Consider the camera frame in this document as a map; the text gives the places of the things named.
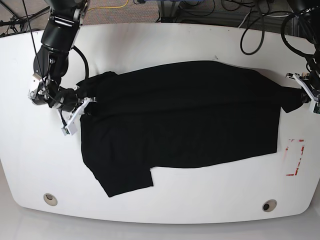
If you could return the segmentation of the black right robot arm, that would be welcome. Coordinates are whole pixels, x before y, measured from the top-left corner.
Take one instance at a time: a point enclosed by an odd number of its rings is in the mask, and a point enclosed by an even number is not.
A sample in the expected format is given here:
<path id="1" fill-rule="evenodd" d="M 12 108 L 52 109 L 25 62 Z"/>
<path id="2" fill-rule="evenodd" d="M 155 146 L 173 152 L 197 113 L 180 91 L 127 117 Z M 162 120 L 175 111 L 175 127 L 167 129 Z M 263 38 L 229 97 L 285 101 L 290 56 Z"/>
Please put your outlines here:
<path id="1" fill-rule="evenodd" d="M 50 16 L 41 38 L 41 47 L 35 52 L 28 97 L 34 105 L 48 105 L 56 109 L 64 135 L 77 132 L 75 120 L 85 113 L 95 97 L 89 97 L 79 85 L 61 86 L 62 77 L 69 67 L 69 52 L 76 51 L 84 62 L 85 76 L 89 78 L 89 64 L 75 46 L 75 40 L 89 9 L 88 0 L 48 0 Z"/>

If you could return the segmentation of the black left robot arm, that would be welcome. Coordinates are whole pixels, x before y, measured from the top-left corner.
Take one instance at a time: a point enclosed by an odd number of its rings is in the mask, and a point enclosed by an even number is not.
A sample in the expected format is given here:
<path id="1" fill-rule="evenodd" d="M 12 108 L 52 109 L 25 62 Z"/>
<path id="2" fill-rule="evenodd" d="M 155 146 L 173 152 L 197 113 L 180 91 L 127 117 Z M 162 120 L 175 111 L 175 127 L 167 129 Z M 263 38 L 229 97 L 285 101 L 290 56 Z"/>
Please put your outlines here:
<path id="1" fill-rule="evenodd" d="M 287 73 L 286 77 L 295 80 L 305 92 L 305 102 L 310 103 L 312 113 L 320 113 L 320 2 L 318 0 L 289 0 L 292 13 L 287 16 L 281 25 L 283 43 L 293 53 L 306 60 L 307 73 Z M 286 24 L 291 19 L 297 19 L 305 38 L 314 45 L 313 54 L 304 53 L 291 46 L 284 34 Z"/>

